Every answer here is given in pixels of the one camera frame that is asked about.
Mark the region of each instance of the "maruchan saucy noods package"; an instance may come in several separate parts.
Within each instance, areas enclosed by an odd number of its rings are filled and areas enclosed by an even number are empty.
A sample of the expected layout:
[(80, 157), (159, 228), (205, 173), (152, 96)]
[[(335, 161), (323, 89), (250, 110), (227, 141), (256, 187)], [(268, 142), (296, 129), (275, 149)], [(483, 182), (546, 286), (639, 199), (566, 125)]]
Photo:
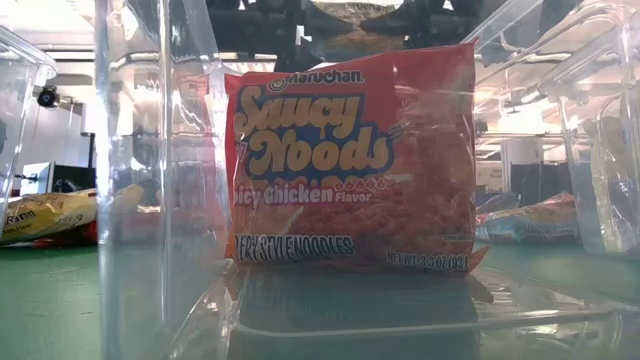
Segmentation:
[(228, 75), (227, 256), (469, 271), (474, 80), (473, 44)]

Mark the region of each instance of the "green floor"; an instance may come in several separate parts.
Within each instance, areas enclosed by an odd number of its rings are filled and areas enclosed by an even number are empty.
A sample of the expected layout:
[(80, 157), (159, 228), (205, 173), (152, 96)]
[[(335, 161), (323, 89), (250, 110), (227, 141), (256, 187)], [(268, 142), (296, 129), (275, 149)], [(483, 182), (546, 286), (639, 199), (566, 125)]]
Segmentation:
[(0, 249), (0, 358), (100, 358), (95, 248)]
[[(640, 259), (590, 256), (573, 246), (493, 246), (482, 265), (640, 306)], [(0, 284), (1, 359), (99, 358), (97, 249), (0, 249)]]

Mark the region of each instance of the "white wall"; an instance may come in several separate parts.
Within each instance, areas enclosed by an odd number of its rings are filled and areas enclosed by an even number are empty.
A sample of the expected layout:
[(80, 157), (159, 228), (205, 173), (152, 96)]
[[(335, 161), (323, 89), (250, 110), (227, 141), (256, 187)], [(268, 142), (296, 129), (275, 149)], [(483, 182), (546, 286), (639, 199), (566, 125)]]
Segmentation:
[[(60, 165), (86, 167), (89, 138), (80, 135), (81, 113), (80, 106), (77, 106), (70, 120), (68, 110), (47, 110), (32, 101), (16, 173), (22, 173), (24, 164), (52, 161)], [(18, 189), (20, 181), (14, 181), (13, 187)]]

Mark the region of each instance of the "yellow snack bag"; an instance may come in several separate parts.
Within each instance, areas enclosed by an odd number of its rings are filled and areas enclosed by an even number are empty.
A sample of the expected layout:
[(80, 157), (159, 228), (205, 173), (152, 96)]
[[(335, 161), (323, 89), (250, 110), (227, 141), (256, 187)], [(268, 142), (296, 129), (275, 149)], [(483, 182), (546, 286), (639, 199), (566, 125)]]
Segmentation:
[(9, 203), (0, 245), (39, 239), (96, 219), (95, 189), (27, 195)]

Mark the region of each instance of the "clear plastic container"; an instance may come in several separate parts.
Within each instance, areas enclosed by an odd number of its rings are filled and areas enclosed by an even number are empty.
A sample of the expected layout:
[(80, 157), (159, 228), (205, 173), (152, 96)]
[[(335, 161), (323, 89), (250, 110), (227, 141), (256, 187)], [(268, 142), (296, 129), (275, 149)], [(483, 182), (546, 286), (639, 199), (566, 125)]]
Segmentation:
[(16, 34), (0, 26), (0, 216), (22, 148), (22, 134), (34, 87), (56, 75), (55, 62)]
[[(581, 249), (496, 246), (466, 278), (235, 272), (223, 260), (225, 68), (204, 1), (115, 4), (98, 1), (96, 12), (105, 359), (640, 356), (638, 264)], [(508, 1), (471, 35), (480, 39), (479, 115), (499, 114), (507, 100), (543, 98), (514, 90), (538, 91), (558, 61), (597, 36), (561, 43), (552, 66), (549, 58), (514, 60), (535, 69), (505, 76), (511, 60), (544, 42), (538, 34), (560, 31), (573, 14), (557, 11), (541, 27), (545, 4)], [(500, 44), (505, 38), (511, 42)], [(513, 41), (519, 46), (509, 47)], [(534, 109), (556, 114), (558, 129), (561, 96)]]
[[(510, 1), (467, 37), (479, 39), (479, 116), (511, 108), (562, 130), (591, 253), (640, 253), (638, 9), (633, 0)], [(538, 34), (526, 32), (538, 23)]]

